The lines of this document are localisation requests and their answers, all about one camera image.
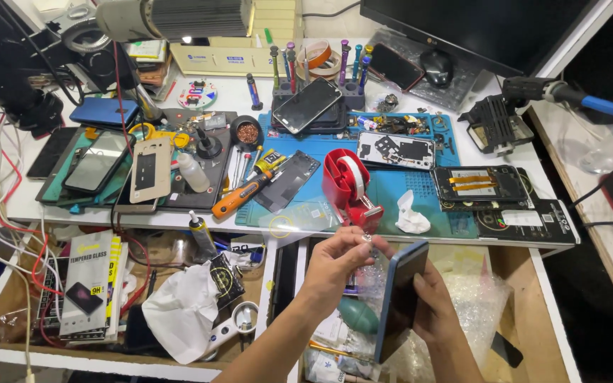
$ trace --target plastic bottle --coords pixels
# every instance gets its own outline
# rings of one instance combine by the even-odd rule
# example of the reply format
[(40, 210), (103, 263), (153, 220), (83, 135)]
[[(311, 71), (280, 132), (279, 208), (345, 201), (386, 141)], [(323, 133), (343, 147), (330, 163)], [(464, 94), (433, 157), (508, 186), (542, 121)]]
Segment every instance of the plastic bottle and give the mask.
[(195, 193), (206, 192), (210, 188), (210, 179), (205, 175), (200, 164), (193, 160), (187, 152), (180, 152), (176, 161), (179, 162), (179, 172)]

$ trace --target computer mouse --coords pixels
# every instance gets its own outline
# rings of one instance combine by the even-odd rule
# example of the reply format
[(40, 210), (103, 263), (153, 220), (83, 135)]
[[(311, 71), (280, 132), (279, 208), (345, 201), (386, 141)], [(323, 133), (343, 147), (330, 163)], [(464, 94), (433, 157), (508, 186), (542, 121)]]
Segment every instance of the computer mouse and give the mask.
[(427, 81), (437, 88), (446, 88), (453, 79), (453, 63), (445, 53), (425, 50), (420, 54), (420, 67), (425, 71)]

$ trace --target blue phone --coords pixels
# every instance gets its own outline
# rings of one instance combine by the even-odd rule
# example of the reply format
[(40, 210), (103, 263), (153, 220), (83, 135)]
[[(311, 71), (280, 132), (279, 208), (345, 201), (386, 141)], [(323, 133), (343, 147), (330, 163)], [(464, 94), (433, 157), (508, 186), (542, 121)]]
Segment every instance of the blue phone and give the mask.
[(413, 327), (418, 295), (413, 289), (413, 275), (425, 272), (430, 245), (419, 240), (400, 250), (390, 260), (384, 301), (375, 342), (375, 362), (384, 363), (398, 349), (403, 339), (399, 335)]

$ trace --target screwdriver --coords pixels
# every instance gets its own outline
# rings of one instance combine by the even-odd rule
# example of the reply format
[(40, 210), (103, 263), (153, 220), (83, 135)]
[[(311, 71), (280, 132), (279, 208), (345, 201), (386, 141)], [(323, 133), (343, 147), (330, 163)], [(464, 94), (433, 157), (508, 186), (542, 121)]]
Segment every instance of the screwdriver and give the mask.
[(222, 198), (214, 206), (212, 206), (212, 213), (220, 220), (226, 217), (228, 214), (233, 213), (237, 208), (241, 207), (245, 201), (249, 200), (257, 194), (261, 189), (269, 183), (271, 178), (278, 172), (278, 168), (267, 170), (261, 174), (254, 176), (250, 181), (247, 181), (243, 186), (235, 189), (231, 194)]

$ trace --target storage box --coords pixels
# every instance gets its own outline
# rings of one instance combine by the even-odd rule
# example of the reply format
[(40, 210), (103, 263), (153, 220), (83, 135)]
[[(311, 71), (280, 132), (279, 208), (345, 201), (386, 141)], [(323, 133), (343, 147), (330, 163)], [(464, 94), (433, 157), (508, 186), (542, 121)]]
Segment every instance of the storage box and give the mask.
[[(299, 48), (304, 39), (301, 0), (256, 0), (254, 3), (252, 35), (246, 38), (210, 38), (210, 46), (171, 44), (170, 51), (183, 74), (203, 76), (273, 76), (273, 62), (269, 55), (264, 28), (268, 28), (273, 42), (285, 47), (293, 41)], [(260, 37), (261, 48), (257, 45)], [(278, 56), (278, 69), (284, 68)]]

